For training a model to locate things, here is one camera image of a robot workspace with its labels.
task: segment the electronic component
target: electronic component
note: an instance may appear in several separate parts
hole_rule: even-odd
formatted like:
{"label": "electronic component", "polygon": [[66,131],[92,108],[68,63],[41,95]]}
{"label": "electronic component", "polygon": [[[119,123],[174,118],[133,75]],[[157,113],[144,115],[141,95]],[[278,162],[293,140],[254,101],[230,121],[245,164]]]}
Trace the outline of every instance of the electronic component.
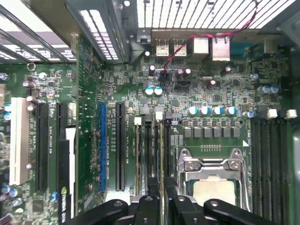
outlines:
{"label": "electronic component", "polygon": [[188,114],[190,114],[191,116],[194,116],[197,114],[198,109],[195,106],[189,107],[187,109]]}
{"label": "electronic component", "polygon": [[211,56],[213,61],[230,61],[229,37],[216,37],[211,41]]}
{"label": "electronic component", "polygon": [[298,115],[297,115],[297,111],[295,109],[289,109],[286,112],[286,119],[295,119],[297,117],[298,117]]}
{"label": "electronic component", "polygon": [[150,65],[148,70],[148,76],[154,76],[154,73],[155,73],[155,66]]}
{"label": "electronic component", "polygon": [[232,72],[233,72],[233,69],[231,68],[231,66],[227,66],[221,70],[220,75],[225,76],[225,75],[231,74]]}
{"label": "electronic component", "polygon": [[211,88],[215,87],[216,84],[217,84],[217,82],[216,82],[215,80],[208,81],[208,82],[206,83],[206,88],[207,88],[207,89],[211,89]]}
{"label": "electronic component", "polygon": [[9,184],[20,185],[28,180],[29,113],[28,103],[21,97],[11,98]]}
{"label": "electronic component", "polygon": [[232,115],[236,114],[237,109],[233,106],[230,106],[230,107],[227,107],[225,111],[226,111],[227,115],[232,116]]}

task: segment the black pcie slot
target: black pcie slot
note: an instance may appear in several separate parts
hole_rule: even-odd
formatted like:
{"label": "black pcie slot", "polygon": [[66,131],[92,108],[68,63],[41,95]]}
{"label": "black pcie slot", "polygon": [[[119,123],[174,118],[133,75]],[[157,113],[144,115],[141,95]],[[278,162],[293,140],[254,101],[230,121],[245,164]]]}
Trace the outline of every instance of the black pcie slot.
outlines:
{"label": "black pcie slot", "polygon": [[154,176],[158,177],[158,124],[154,126]]}
{"label": "black pcie slot", "polygon": [[262,216],[266,219],[272,219],[272,202],[271,202],[271,183],[270,183],[270,136],[268,121],[261,121],[261,132],[264,140],[261,141],[261,166],[264,172],[262,173]]}
{"label": "black pcie slot", "polygon": [[253,212],[262,215],[262,182],[261,182],[261,157],[260,141],[261,130],[259,120],[251,119],[251,162],[252,162],[252,206]]}
{"label": "black pcie slot", "polygon": [[278,122],[271,121],[270,125],[270,160],[271,160],[271,183],[272,183],[272,221],[276,224],[281,222],[281,194],[280,189],[280,145],[278,138]]}
{"label": "black pcie slot", "polygon": [[287,132],[286,132],[286,122],[280,121],[280,161],[281,161],[281,195],[282,195],[282,202],[281,202],[281,209],[282,209],[282,224],[290,224],[289,219],[289,169],[288,169],[288,149],[287,149]]}
{"label": "black pcie slot", "polygon": [[[59,140],[60,130],[68,126],[68,105],[66,103],[56,104],[56,174],[59,174]],[[56,179],[56,188],[58,188],[59,179]]]}
{"label": "black pcie slot", "polygon": [[37,191],[46,191],[48,187],[48,122],[49,105],[36,104],[35,187]]}
{"label": "black pcie slot", "polygon": [[116,190],[125,189],[126,163],[126,121],[125,103],[116,103]]}
{"label": "black pcie slot", "polygon": [[171,121],[165,120],[165,136],[164,136],[164,174],[165,177],[171,177],[172,168],[171,165]]}

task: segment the ram slot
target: ram slot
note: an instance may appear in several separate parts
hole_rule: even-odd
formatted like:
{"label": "ram slot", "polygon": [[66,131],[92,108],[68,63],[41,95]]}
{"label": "ram slot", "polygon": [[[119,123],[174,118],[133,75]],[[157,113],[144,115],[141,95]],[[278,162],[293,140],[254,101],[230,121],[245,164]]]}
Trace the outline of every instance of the ram slot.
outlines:
{"label": "ram slot", "polygon": [[125,188],[126,121],[125,103],[116,103],[116,191]]}
{"label": "ram slot", "polygon": [[164,174],[165,177],[171,177],[173,173],[173,166],[171,163],[171,121],[165,120],[165,132],[164,132]]}
{"label": "ram slot", "polygon": [[[59,141],[61,129],[68,126],[68,105],[66,103],[56,104],[56,174],[59,174]],[[56,179],[56,189],[58,189],[59,176]]]}
{"label": "ram slot", "polygon": [[280,181],[280,148],[278,139],[279,126],[277,121],[270,123],[270,159],[271,159],[271,183],[272,183],[272,221],[281,223],[281,194],[282,183]]}
{"label": "ram slot", "polygon": [[257,118],[251,119],[252,208],[262,215],[262,166],[260,156],[261,128]]}
{"label": "ram slot", "polygon": [[135,125],[135,195],[140,195],[141,193],[141,169],[140,169],[140,154],[142,149],[140,148],[140,143],[142,143],[142,129],[141,125]]}
{"label": "ram slot", "polygon": [[100,114],[100,192],[103,193],[106,190],[106,103],[99,103]]}
{"label": "ram slot", "polygon": [[48,187],[48,137],[49,105],[36,104],[36,190],[46,191]]}
{"label": "ram slot", "polygon": [[151,116],[145,116],[145,156],[146,156],[146,178],[153,176],[154,157],[152,155],[152,132],[151,132]]}
{"label": "ram slot", "polygon": [[271,183],[270,183],[270,135],[269,122],[261,121],[262,138],[261,141],[261,162],[262,169],[262,216],[266,219],[272,219],[272,201],[271,201]]}
{"label": "ram slot", "polygon": [[280,121],[279,122],[279,132],[278,138],[280,141],[280,151],[279,151],[279,158],[281,161],[280,171],[281,171],[281,195],[282,195],[282,224],[290,224],[290,214],[289,214],[289,168],[288,168],[288,149],[287,149],[287,131],[286,131],[286,122]]}

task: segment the black capacitor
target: black capacitor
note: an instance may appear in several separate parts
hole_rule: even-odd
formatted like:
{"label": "black capacitor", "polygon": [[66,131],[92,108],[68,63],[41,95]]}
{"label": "black capacitor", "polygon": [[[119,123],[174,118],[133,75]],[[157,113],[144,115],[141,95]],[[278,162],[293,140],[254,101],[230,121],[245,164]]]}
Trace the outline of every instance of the black capacitor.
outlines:
{"label": "black capacitor", "polygon": [[183,69],[178,69],[176,71],[176,77],[179,78],[185,74],[185,71]]}
{"label": "black capacitor", "polygon": [[148,73],[149,73],[149,76],[154,76],[154,73],[155,73],[155,66],[154,65],[149,66]]}
{"label": "black capacitor", "polygon": [[233,71],[233,69],[231,68],[231,66],[227,66],[221,71],[220,75],[225,76],[225,75],[231,74],[232,71]]}
{"label": "black capacitor", "polygon": [[215,80],[207,81],[206,88],[211,89],[211,88],[215,87],[216,84],[217,84],[217,82]]}

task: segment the blue capacitor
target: blue capacitor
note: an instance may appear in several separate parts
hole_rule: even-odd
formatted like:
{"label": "blue capacitor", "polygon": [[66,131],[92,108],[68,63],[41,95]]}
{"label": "blue capacitor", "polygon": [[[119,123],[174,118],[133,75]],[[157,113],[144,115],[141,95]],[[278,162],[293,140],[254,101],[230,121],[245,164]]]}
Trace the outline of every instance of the blue capacitor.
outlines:
{"label": "blue capacitor", "polygon": [[14,198],[14,197],[17,197],[18,196],[18,190],[17,189],[11,189],[10,192],[9,192],[9,196]]}
{"label": "blue capacitor", "polygon": [[8,194],[9,191],[10,191],[9,185],[4,185],[3,188],[1,189],[1,192],[2,192],[3,194]]}

